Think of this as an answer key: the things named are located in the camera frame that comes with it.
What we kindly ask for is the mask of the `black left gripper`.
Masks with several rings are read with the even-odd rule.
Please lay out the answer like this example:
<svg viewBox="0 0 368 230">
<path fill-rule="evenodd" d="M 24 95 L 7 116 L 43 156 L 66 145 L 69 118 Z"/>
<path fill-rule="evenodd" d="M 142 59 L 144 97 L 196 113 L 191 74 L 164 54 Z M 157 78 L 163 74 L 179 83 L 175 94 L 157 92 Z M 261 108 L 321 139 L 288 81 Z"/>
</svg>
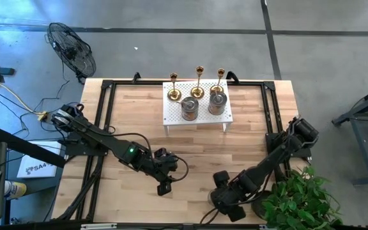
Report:
<svg viewBox="0 0 368 230">
<path fill-rule="evenodd" d="M 168 152 L 165 148 L 160 148 L 154 152 L 153 177 L 159 182 L 157 194 L 163 196 L 171 191 L 173 178 L 169 175 L 178 168 L 176 155 Z"/>
</svg>

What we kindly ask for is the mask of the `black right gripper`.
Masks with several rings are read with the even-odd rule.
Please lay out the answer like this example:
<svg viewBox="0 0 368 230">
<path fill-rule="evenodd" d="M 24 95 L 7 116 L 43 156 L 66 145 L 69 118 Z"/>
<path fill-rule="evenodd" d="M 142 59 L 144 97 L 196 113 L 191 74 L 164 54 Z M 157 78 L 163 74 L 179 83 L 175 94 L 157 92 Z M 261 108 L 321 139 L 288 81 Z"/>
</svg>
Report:
<svg viewBox="0 0 368 230">
<path fill-rule="evenodd" d="M 246 196 L 239 184 L 239 176 L 229 180 L 227 171 L 219 171 L 213 175 L 213 180 L 216 188 L 209 194 L 212 205 L 221 214 L 227 215 L 231 222 L 244 219 L 246 213 L 240 202 L 246 201 Z"/>
</svg>

